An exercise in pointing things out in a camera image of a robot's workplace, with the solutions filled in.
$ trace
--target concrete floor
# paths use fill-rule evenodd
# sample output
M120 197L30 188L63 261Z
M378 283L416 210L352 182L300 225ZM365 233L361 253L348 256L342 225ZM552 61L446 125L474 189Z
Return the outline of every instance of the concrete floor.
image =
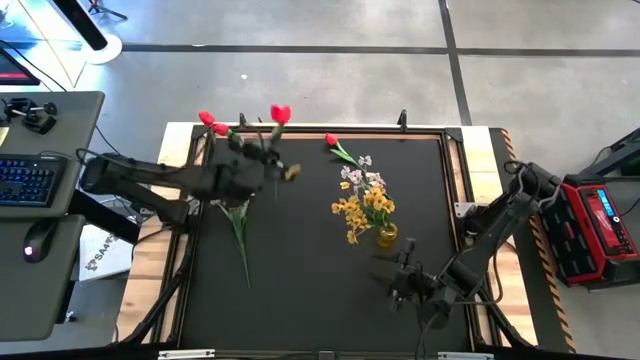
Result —
M96 21L126 43L450 45L438 0L105 2L129 21ZM450 0L448 9L459 48L640 49L640 4L631 0ZM68 32L60 36L67 38ZM521 159L558 175L579 171L601 147L640 125L638 60L459 58L472 124L506 128ZM221 120L235 120L241 111L268 118L270 104L287 103L297 122L393 123L406 108L412 124L456 125L459 85L448 55L125 52L107 65L86 65L75 88L104 91L99 124L105 135L121 152L155 160L165 124L196 121L203 109ZM97 137L92 147L107 149ZM640 287L560 290L578 352L640 357ZM92 292L77 291L74 301L93 302ZM108 292L114 302L121 296L115 288ZM87 308L84 323L56 328L45 343L0 344L0 352L107 343L112 320L94 320L104 309L113 319L117 306ZM74 330L94 325L99 334Z

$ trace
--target gray desk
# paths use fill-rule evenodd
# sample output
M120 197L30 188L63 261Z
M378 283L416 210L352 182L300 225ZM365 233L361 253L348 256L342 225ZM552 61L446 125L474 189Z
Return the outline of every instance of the gray desk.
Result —
M60 314L84 225L80 215L58 224L51 251L42 262L22 259L22 239L33 221L3 221L0 231L0 340L44 340Z
M0 97L7 101L27 97L38 105L51 101L58 107L58 122L46 135L30 132L19 120L13 121L0 154L50 150L72 159L77 148L89 146L104 101L101 92L6 93ZM0 207L0 341L49 336L68 304L72 289L69 277L85 219L117 236L138 238L137 225L76 190L80 170L78 161L67 161L49 209ZM23 239L29 227L42 217L62 218L47 258L27 264L22 258Z

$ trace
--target yellow and black tape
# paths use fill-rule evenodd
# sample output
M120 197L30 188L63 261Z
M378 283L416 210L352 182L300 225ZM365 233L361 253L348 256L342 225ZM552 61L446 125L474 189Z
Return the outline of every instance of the yellow and black tape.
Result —
M507 146L507 152L509 153L509 157L511 160L516 159L516 155L513 151L513 146L511 145L511 138L509 137L509 133L502 129L502 136L504 136L504 142ZM564 312L564 308L562 307L562 303L560 301L560 294L558 293L558 287L556 285L556 279L553 275L553 267L551 266L551 261L549 261L549 256L547 252L547 248L544 245L543 233L540 230L540 226L538 225L537 216L532 216L529 219L529 225L531 226L531 233L533 234L533 238L535 239L536 246L538 247L538 255L540 255L540 262L542 263L542 267L544 268L545 275L547 277L547 284L549 285L549 291L551 292L551 297L553 299L553 303L556 307L556 312L558 313L558 319L560 320L560 326L562 327L562 331L564 332L565 341L567 346L569 347L569 352L576 352L576 346L573 342L573 338L571 337L571 331L569 330L569 321L567 320L567 315Z

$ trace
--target yellow vase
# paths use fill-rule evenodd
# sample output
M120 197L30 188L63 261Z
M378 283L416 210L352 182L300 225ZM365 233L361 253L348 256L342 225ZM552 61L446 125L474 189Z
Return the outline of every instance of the yellow vase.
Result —
M398 227L394 223L389 223L387 227L379 227L376 242L381 247L389 247L393 245L398 237Z

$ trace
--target floor tile line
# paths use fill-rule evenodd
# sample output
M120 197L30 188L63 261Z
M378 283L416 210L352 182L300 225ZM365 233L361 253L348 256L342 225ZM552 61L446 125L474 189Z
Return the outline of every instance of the floor tile line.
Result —
M18 50L29 50L42 41L9 41ZM79 51L80 42L52 41L55 47L66 45L63 50ZM640 57L640 49L522 49L522 48L449 48L416 46L305 46L305 45L188 45L188 44L137 44L125 43L124 52L158 53L292 53L292 54L398 54L398 55L448 55L505 56L505 57Z
M447 43L447 50L449 51L449 65L451 67L451 77L453 78L453 91L456 94L456 103L458 104L458 112L460 113L460 123L463 126L470 126L471 112L469 111L467 94L464 91L462 69L460 68L460 58L458 57L458 49L456 48L456 39L453 35L449 5L447 4L447 0L438 0L438 5L440 6L444 38Z

